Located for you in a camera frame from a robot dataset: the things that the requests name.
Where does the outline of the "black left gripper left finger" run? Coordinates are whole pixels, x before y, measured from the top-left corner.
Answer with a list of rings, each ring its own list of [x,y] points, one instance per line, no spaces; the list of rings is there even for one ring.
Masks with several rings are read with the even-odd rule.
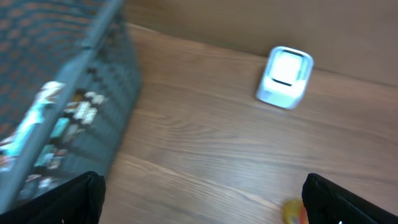
[[[1,215],[1,224],[98,224],[104,176],[88,171]]]

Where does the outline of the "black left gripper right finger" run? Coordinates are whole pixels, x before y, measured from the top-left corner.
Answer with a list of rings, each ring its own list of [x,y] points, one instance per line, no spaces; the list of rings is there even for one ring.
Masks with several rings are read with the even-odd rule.
[[[302,188],[309,224],[397,224],[397,215],[310,173]]]

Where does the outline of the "yellow oil bottle silver cap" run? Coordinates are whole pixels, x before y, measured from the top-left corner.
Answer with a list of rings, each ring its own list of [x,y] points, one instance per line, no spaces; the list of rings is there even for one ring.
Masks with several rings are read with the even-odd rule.
[[[284,224],[308,224],[307,211],[301,199],[291,199],[282,207]]]

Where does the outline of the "brown Pantree snack pouch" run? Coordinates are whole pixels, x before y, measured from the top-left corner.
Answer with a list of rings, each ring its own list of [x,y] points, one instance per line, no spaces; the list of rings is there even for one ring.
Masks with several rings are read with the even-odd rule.
[[[111,149],[102,107],[106,100],[94,91],[75,93],[34,158],[21,188],[22,197],[33,197],[86,171],[106,172]],[[1,141],[17,129],[25,118],[25,111],[25,108],[1,103]],[[12,170],[19,156],[1,159],[2,188],[13,179]]]

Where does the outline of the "grey plastic mesh basket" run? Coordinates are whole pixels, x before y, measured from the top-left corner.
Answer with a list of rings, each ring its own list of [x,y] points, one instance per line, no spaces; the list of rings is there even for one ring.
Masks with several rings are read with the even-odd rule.
[[[106,172],[96,173],[109,174],[141,89],[122,6],[122,0],[1,0],[1,103],[25,108],[23,115],[35,103],[50,104],[24,144],[13,179],[1,187],[2,212],[56,188],[21,195],[34,158],[78,90],[107,99],[102,107],[111,149]]]

